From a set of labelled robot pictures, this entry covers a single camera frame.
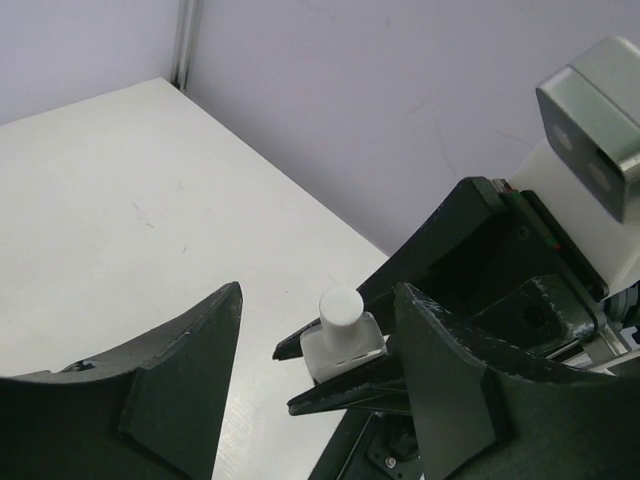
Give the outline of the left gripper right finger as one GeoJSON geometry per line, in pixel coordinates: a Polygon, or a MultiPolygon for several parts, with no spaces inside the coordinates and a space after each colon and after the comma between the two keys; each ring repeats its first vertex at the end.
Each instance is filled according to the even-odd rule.
{"type": "Polygon", "coordinates": [[[417,288],[396,335],[428,479],[635,479],[639,382],[493,338],[417,288]]]}

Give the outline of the clear nail polish bottle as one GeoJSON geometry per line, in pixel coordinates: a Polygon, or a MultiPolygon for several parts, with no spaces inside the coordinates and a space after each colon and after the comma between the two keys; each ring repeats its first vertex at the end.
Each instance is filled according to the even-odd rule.
{"type": "Polygon", "coordinates": [[[374,316],[354,288],[334,286],[319,300],[320,323],[300,336],[309,375],[324,383],[388,354],[374,316]]]}

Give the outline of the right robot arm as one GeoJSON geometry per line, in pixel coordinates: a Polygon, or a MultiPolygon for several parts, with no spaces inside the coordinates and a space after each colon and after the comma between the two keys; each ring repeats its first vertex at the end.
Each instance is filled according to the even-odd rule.
{"type": "Polygon", "coordinates": [[[316,479],[635,479],[639,288],[531,190],[461,180],[361,286],[388,352],[288,403],[341,410],[316,479]]]}

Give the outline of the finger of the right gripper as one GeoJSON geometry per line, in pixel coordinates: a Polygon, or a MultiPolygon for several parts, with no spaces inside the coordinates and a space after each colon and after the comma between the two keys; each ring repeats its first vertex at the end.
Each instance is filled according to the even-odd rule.
{"type": "Polygon", "coordinates": [[[380,357],[319,383],[287,402],[291,416],[345,409],[411,415],[402,361],[380,357]]]}

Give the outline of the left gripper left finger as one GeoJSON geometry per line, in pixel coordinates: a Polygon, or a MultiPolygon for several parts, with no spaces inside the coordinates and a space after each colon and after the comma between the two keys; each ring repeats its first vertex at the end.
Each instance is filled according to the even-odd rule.
{"type": "Polygon", "coordinates": [[[5,479],[208,479],[238,344],[230,282],[178,317],[58,372],[1,381],[5,479]]]}

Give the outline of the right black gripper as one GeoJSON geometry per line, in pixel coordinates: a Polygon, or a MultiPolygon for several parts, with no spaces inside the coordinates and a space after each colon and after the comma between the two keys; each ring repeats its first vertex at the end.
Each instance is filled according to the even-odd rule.
{"type": "Polygon", "coordinates": [[[409,284],[459,323],[550,356],[607,324],[599,275],[531,190],[460,181],[410,239],[359,287],[399,350],[395,287],[409,284]]]}

